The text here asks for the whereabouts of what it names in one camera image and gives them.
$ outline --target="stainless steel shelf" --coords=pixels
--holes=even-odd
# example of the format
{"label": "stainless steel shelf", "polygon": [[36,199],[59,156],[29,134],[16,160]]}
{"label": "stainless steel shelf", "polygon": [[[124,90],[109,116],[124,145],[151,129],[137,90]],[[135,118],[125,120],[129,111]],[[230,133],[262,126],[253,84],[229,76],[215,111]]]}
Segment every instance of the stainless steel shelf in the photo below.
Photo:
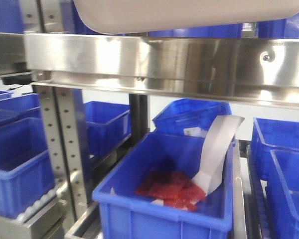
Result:
{"label": "stainless steel shelf", "polygon": [[299,107],[299,40],[28,34],[35,84]]}
{"label": "stainless steel shelf", "polygon": [[62,215],[54,198],[25,223],[0,216],[0,239],[48,239],[55,233],[62,235]]}
{"label": "stainless steel shelf", "polygon": [[0,77],[30,74],[26,68],[23,34],[0,33]]}

